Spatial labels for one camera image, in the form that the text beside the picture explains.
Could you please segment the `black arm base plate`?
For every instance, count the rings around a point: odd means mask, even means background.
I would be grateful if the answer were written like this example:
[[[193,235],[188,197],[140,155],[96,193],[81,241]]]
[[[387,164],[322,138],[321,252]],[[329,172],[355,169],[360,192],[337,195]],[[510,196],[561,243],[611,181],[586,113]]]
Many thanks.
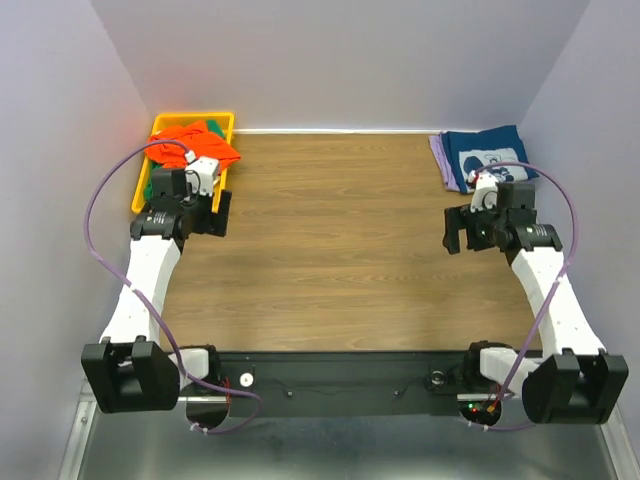
[[[489,380],[468,374],[462,351],[219,352],[214,377],[240,389],[229,414],[246,418],[456,416],[461,400],[494,393]]]

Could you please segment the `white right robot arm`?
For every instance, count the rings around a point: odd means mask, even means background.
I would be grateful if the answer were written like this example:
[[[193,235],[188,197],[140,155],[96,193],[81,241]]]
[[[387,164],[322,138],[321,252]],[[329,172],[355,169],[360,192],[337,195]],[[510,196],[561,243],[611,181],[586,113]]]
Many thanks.
[[[555,228],[541,224],[531,184],[502,182],[480,173],[467,205],[445,211],[443,245],[460,252],[499,249],[520,282],[534,315],[533,332],[542,343],[539,359],[524,350],[488,341],[469,346],[460,366],[463,384],[497,390],[484,406],[467,406],[471,421],[492,428],[503,397],[521,399],[534,424],[604,424],[609,420],[629,368],[607,352],[588,323],[568,278],[570,257]]]

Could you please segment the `orange t shirt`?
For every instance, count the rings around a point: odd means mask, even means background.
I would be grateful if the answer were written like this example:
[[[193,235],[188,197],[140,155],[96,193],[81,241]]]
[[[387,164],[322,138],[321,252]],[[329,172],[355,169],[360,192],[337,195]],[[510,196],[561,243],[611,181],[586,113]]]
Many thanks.
[[[217,159],[225,170],[239,161],[241,155],[224,138],[208,129],[205,121],[196,121],[186,126],[172,125],[151,135],[148,142],[175,140],[193,151],[195,158]],[[186,168],[185,150],[175,144],[162,143],[145,149],[146,156],[163,168]]]

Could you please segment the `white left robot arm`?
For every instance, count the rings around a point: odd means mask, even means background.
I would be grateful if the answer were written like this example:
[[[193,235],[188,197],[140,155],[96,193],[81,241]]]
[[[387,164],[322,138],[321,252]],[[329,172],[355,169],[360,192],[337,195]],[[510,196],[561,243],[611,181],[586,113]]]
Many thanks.
[[[219,182],[217,160],[201,157],[182,168],[157,169],[153,195],[130,225],[130,255],[119,272],[100,254],[95,259],[122,283],[114,312],[95,343],[84,346],[81,365],[105,413],[171,410],[187,386],[215,392],[223,371],[212,347],[174,346],[162,318],[171,276],[192,234],[223,236],[231,195],[223,192],[213,212]]]

